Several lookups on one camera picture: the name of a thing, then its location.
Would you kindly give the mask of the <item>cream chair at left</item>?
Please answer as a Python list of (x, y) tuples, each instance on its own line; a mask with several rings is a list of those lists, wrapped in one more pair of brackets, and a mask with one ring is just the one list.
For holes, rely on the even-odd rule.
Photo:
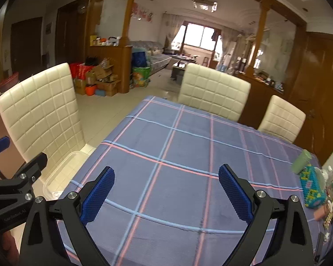
[(45, 181), (72, 152), (90, 155), (80, 122), (73, 78), (67, 63), (25, 79), (0, 96), (0, 116), (25, 162), (47, 155)]

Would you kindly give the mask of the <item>cream chair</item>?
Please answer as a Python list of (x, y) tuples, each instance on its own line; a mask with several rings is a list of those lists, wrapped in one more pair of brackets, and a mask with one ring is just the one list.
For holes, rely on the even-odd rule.
[(306, 114), (279, 96), (273, 95), (258, 131), (293, 143), (304, 122)]
[(177, 102), (237, 122), (250, 90), (247, 81), (190, 63), (185, 68)]
[(67, 63), (25, 79), (0, 96), (0, 116), (25, 162), (47, 155), (45, 181), (72, 152), (90, 155), (80, 122), (73, 78)]

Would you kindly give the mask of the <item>beaded tissue box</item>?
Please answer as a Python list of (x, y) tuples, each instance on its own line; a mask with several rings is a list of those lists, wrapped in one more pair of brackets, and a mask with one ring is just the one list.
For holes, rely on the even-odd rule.
[(327, 199), (325, 190), (322, 190), (316, 176), (315, 168), (308, 164), (299, 173), (299, 180), (303, 189), (305, 206), (317, 209), (323, 205)]

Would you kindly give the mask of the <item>green plastic cup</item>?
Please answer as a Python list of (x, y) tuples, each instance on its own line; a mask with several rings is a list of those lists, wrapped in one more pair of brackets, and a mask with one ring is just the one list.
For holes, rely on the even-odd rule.
[(291, 170), (299, 174), (312, 160), (312, 154), (308, 150), (303, 150), (291, 165)]

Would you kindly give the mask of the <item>orange bucket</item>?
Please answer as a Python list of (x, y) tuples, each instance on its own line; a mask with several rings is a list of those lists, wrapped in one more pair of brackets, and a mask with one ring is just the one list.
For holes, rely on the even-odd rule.
[(96, 85), (86, 85), (86, 87), (85, 87), (85, 94), (87, 96), (94, 96), (96, 89), (97, 89)]

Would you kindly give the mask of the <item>cardboard boxes pile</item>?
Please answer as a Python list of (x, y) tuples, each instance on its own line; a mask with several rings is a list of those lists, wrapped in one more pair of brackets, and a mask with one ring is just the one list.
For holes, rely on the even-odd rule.
[(87, 57), (84, 63), (71, 63), (69, 68), (75, 92), (82, 96), (86, 95), (86, 85), (97, 86), (95, 96), (112, 97), (118, 92), (120, 80), (107, 58), (99, 62), (97, 57)]

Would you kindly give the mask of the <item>blue plaid tablecloth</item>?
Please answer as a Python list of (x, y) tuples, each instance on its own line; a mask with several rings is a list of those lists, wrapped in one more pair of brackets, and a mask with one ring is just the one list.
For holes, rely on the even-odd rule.
[(246, 228), (218, 180), (221, 165), (275, 198), (303, 196), (301, 149), (162, 98), (144, 98), (102, 140), (66, 192), (110, 166), (115, 183), (87, 228), (111, 265), (221, 265)]

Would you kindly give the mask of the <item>cream chair right far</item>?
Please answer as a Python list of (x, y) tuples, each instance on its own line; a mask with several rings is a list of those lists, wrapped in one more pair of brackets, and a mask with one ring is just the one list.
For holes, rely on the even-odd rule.
[(306, 114), (279, 96), (273, 95), (258, 131), (293, 143), (304, 122)]

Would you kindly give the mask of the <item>wooden partition counter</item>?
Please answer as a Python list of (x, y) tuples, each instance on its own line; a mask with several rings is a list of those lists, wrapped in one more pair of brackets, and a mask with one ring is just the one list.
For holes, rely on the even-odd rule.
[(117, 74), (120, 80), (118, 92), (122, 94), (129, 92), (132, 46), (90, 46), (87, 55), (97, 57), (99, 62), (104, 58), (109, 59), (113, 65), (113, 74)]

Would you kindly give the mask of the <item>green printed bag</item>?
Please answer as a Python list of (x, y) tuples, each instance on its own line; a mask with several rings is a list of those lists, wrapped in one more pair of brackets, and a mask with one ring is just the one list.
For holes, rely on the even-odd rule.
[(151, 67), (132, 68), (132, 82), (134, 87), (146, 87), (149, 84)]

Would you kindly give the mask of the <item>cream chair middle far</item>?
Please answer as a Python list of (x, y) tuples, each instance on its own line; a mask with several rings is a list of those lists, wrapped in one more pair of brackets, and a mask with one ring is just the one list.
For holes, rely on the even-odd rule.
[(185, 68), (177, 102), (237, 122), (250, 90), (247, 81), (190, 63)]

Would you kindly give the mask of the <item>grey sofa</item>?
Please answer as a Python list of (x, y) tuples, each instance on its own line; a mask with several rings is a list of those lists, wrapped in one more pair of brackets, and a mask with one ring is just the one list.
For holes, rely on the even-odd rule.
[(130, 41), (130, 45), (133, 53), (145, 53), (147, 65), (151, 69), (151, 75), (165, 68), (172, 59), (171, 55), (163, 53), (163, 45), (157, 41)]

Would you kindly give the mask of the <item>coffee table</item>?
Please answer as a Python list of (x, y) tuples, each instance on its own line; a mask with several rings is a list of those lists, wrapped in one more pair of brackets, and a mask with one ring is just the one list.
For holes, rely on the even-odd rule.
[(183, 77), (186, 65), (187, 63), (184, 63), (182, 61), (176, 62), (172, 65), (172, 80), (176, 81), (178, 76), (180, 76), (181, 78)]

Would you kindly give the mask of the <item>window with curtains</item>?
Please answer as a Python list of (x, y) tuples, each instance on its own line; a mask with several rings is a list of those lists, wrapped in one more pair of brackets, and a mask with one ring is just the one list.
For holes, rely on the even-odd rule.
[(186, 46), (204, 49), (214, 54), (216, 61), (221, 61), (230, 42), (236, 41), (239, 31), (222, 27), (213, 28), (200, 23), (187, 21), (183, 16), (163, 14), (161, 40), (164, 48), (181, 51)]

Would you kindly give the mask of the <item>ceiling lamp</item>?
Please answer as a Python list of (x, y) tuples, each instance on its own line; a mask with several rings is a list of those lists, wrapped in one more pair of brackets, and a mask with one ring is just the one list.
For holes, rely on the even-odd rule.
[(215, 12), (218, 7), (218, 3), (216, 1), (208, 1), (208, 0), (192, 0), (195, 9), (204, 10), (207, 12)]

